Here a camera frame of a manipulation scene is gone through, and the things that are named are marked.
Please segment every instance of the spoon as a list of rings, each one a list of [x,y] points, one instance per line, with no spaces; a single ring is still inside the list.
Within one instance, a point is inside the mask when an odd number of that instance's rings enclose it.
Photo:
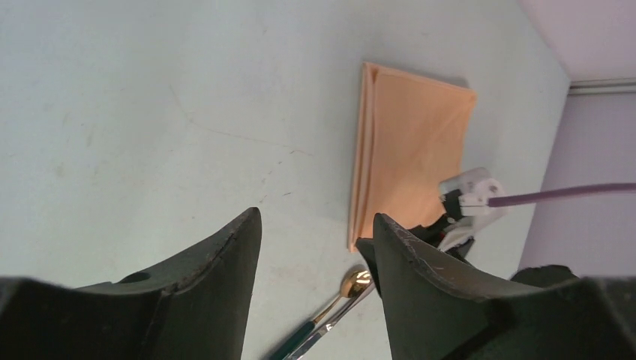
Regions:
[[[347,273],[340,285],[340,293],[331,302],[331,304],[323,310],[318,316],[307,321],[298,330],[296,330],[270,357],[269,360],[283,360],[292,351],[294,351],[302,341],[316,328],[320,320],[329,313],[331,309],[342,298],[355,298],[364,292],[371,284],[371,273],[368,270],[359,268],[353,269]]]
[[[351,298],[346,302],[344,307],[338,310],[334,316],[327,319],[324,325],[320,326],[318,329],[313,330],[311,334],[305,339],[302,344],[295,349],[291,354],[289,354],[285,360],[299,360],[302,359],[303,356],[309,351],[309,349],[315,345],[318,340],[322,339],[328,332],[330,332],[336,324],[349,312],[349,310],[353,309],[359,302],[361,302],[364,298],[366,298],[369,294],[371,294],[376,285],[372,282],[371,285],[367,286],[362,294],[356,296],[355,298]]]

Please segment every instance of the green handle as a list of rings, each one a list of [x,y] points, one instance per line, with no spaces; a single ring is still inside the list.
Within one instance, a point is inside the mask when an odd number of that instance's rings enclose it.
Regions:
[[[303,340],[311,334],[315,325],[314,322],[308,321],[298,328],[298,330],[269,357],[269,360],[284,360],[285,357],[300,346]]]

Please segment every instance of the folded towel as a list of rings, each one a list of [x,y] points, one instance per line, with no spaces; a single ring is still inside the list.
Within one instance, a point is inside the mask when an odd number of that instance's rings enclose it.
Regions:
[[[460,171],[476,93],[364,63],[358,145],[349,213],[349,250],[373,237],[376,213],[403,227],[443,213],[438,185]]]

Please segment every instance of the cable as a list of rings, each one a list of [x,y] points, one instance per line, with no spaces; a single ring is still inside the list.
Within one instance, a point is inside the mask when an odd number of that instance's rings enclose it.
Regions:
[[[533,204],[572,197],[588,197],[592,195],[631,192],[636,192],[636,183],[584,185],[566,187],[564,189],[557,190],[540,191],[538,193],[526,193],[524,195],[492,197],[488,200],[488,206],[491,208],[503,208],[506,206]]]

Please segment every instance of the white wall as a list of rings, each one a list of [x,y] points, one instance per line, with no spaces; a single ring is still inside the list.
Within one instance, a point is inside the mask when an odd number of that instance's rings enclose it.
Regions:
[[[636,1],[520,3],[572,81],[636,77]]]
[[[636,182],[636,94],[569,97],[543,189]],[[636,275],[636,194],[538,204],[520,267]]]

